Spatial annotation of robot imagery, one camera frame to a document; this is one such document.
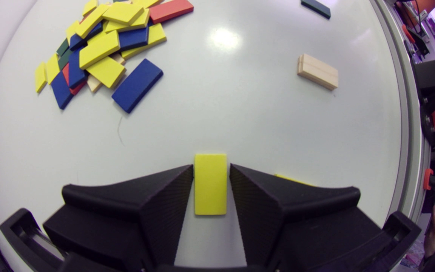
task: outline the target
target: yellow block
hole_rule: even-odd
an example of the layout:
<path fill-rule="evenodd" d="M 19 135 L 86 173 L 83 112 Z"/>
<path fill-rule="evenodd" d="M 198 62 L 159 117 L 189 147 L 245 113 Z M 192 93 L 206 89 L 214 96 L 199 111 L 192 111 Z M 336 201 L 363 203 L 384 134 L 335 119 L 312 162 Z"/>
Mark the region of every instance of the yellow block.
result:
<path fill-rule="evenodd" d="M 109 6 L 99 5 L 94 9 L 81 24 L 79 24 L 75 32 L 81 38 L 85 38 L 90 31 L 102 20 L 102 15 L 108 10 Z"/>
<path fill-rule="evenodd" d="M 46 63 L 46 79 L 48 80 L 48 84 L 51 84 L 59 72 L 60 67 L 58 66 L 58 55 L 55 53 Z"/>
<path fill-rule="evenodd" d="M 102 38 L 102 36 L 105 36 L 105 35 L 107 35 L 107 33 L 105 33 L 104 31 L 101 31 L 100 33 L 98 33 L 97 35 L 95 35 L 91 39 L 89 39 L 86 43 L 87 43 L 87 45 L 91 45 L 92 43 L 94 43 L 95 41 L 98 41 L 100 38 Z"/>
<path fill-rule="evenodd" d="M 107 88 L 114 88 L 126 71 L 122 64 L 111 57 L 104 57 L 86 70 Z"/>
<path fill-rule="evenodd" d="M 297 182 L 297 183 L 299 183 L 299 184 L 305 184 L 305 185 L 308 185 L 308 186 L 313 186 L 313 185 L 306 184 L 306 183 L 301 182 L 301 181 L 296 181 L 295 179 L 290 179 L 290 178 L 285 177 L 285 176 L 282 176 L 282 175 L 280 175 L 280 174 L 275 174 L 275 176 L 276 176 L 276 177 L 279 177 L 279 178 L 282 178 L 282 179 L 288 179 L 289 181 L 295 181 L 295 182 Z"/>
<path fill-rule="evenodd" d="M 38 65 L 35 71 L 35 88 L 36 92 L 40 93 L 43 87 L 46 85 L 46 65 L 44 62 Z"/>
<path fill-rule="evenodd" d="M 142 6 L 114 2 L 113 5 L 103 14 L 103 18 L 129 26 L 140 16 L 140 14 L 142 14 L 142 12 Z"/>
<path fill-rule="evenodd" d="M 109 33 L 111 31 L 129 31 L 134 29 L 143 29 L 147 26 L 147 23 L 149 22 L 150 17 L 150 11 L 149 9 L 143 9 L 142 14 L 133 21 L 129 26 L 126 24 L 117 23 L 115 21 L 107 21 L 106 25 L 103 26 L 103 29 L 106 33 Z"/>
<path fill-rule="evenodd" d="M 122 65 L 125 64 L 124 58 L 119 53 L 115 53 L 115 54 L 111 55 L 110 57 L 113 58 L 119 64 L 122 64 Z M 88 85 L 88 87 L 90 88 L 90 91 L 92 91 L 92 93 L 95 93 L 96 91 L 98 91 L 98 89 L 103 85 L 102 82 L 100 82 L 95 76 L 92 76 L 91 74 L 88 75 L 88 79 L 86 80 L 86 84 Z"/>
<path fill-rule="evenodd" d="M 165 36 L 164 29 L 162 28 L 162 25 L 160 23 L 149 26 L 149 40 L 148 45 L 141 46 L 139 48 L 133 48 L 130 50 L 126 50 L 122 52 L 122 57 L 126 60 L 130 59 L 134 55 L 137 55 L 138 53 L 145 51 L 149 48 L 152 48 L 159 43 L 163 43 L 164 41 L 167 41 L 167 37 Z"/>
<path fill-rule="evenodd" d="M 228 180 L 225 154 L 196 154 L 194 193 L 196 215 L 225 215 Z"/>
<path fill-rule="evenodd" d="M 117 31 L 100 36 L 98 40 L 87 45 L 80 51 L 80 69 L 87 69 L 104 57 L 119 51 L 120 41 Z"/>
<path fill-rule="evenodd" d="M 162 3 L 164 0 L 135 0 L 134 5 L 141 5 L 145 8 L 150 8 L 152 6 Z"/>
<path fill-rule="evenodd" d="M 74 21 L 71 26 L 69 26 L 66 30 L 66 34 L 67 34 L 67 41 L 69 44 L 69 40 L 70 38 L 75 34 L 75 29 L 76 27 L 79 25 L 80 23 L 78 21 Z"/>
<path fill-rule="evenodd" d="M 83 17 L 92 12 L 98 6 L 98 0 L 90 0 L 83 7 Z"/>

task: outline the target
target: blue block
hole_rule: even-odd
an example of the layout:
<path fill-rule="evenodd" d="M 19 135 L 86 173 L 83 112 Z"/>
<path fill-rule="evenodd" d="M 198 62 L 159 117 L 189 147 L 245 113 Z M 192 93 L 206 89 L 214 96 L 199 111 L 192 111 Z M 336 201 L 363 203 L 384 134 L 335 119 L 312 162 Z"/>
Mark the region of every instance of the blue block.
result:
<path fill-rule="evenodd" d="M 62 71 L 60 71 L 51 82 L 51 88 L 53 88 L 53 93 L 55 93 L 58 107 L 65 110 L 66 105 L 68 105 L 69 101 L 73 98 L 73 95 L 69 91 Z"/>
<path fill-rule="evenodd" d="M 330 8 L 316 0 L 302 0 L 302 5 L 320 14 L 326 19 L 330 19 L 330 17 L 332 16 L 330 14 Z"/>
<path fill-rule="evenodd" d="M 68 58 L 68 86 L 70 88 L 76 88 L 88 77 L 88 72 L 80 69 L 80 50 L 81 48 L 73 52 Z"/>
<path fill-rule="evenodd" d="M 73 34 L 73 36 L 69 39 L 69 49 L 71 51 L 75 51 L 82 47 L 86 46 L 86 40 L 80 38 L 77 34 Z"/>
<path fill-rule="evenodd" d="M 102 32 L 103 30 L 103 24 L 102 22 L 98 23 L 86 36 L 85 40 L 88 41 L 89 39 L 93 38 L 98 33 Z"/>
<path fill-rule="evenodd" d="M 137 103 L 154 86 L 164 73 L 147 59 L 127 76 L 114 92 L 112 98 L 127 113 L 131 113 Z"/>
<path fill-rule="evenodd" d="M 102 32 L 102 30 L 103 30 L 103 24 L 102 24 L 102 22 L 100 22 L 90 31 L 90 33 L 84 39 L 80 38 L 80 36 L 78 36 L 77 34 L 74 34 L 69 39 L 69 49 L 71 51 L 75 51 L 78 48 L 82 48 L 82 47 L 86 46 L 86 42 L 89 39 L 93 38 L 98 33 Z"/>
<path fill-rule="evenodd" d="M 149 40 L 149 26 L 119 33 L 120 51 L 126 51 L 147 45 Z"/>

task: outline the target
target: red clamp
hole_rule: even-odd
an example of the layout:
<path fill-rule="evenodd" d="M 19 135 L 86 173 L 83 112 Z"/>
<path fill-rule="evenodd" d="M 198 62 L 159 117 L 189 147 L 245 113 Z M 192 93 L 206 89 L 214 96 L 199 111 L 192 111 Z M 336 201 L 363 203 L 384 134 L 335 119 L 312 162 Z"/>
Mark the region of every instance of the red clamp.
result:
<path fill-rule="evenodd" d="M 432 117 L 432 125 L 434 126 L 435 131 L 435 111 L 430 116 Z"/>
<path fill-rule="evenodd" d="M 430 168 L 426 169 L 426 172 L 424 174 L 424 184 L 423 184 L 424 190 L 430 190 L 429 178 L 432 174 L 434 174 L 434 171 L 432 169 Z"/>

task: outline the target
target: red block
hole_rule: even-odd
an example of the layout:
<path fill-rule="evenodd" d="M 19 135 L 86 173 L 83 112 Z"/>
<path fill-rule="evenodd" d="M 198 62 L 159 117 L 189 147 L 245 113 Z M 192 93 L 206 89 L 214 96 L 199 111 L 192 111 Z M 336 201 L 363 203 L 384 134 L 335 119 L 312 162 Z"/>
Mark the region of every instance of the red block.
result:
<path fill-rule="evenodd" d="M 68 85 L 68 63 L 62 69 L 62 72 L 63 72 L 63 76 L 65 77 L 65 81 L 67 82 Z M 85 84 L 86 81 L 80 83 L 80 85 L 76 86 L 75 88 L 71 88 L 69 91 L 71 92 L 71 94 L 76 95 L 83 88 L 83 86 L 85 86 Z"/>
<path fill-rule="evenodd" d="M 194 6 L 187 0 L 172 0 L 149 9 L 150 18 L 154 24 L 167 21 L 194 10 Z"/>

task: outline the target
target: beige wooden block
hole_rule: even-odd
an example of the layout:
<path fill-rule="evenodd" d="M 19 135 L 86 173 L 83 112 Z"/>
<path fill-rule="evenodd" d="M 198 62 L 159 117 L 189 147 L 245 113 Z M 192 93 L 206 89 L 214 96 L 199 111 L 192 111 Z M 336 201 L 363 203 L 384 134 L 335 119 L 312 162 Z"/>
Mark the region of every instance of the beige wooden block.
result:
<path fill-rule="evenodd" d="M 299 76 L 310 79 L 329 90 L 338 88 L 338 71 L 330 65 L 303 54 L 298 59 Z"/>

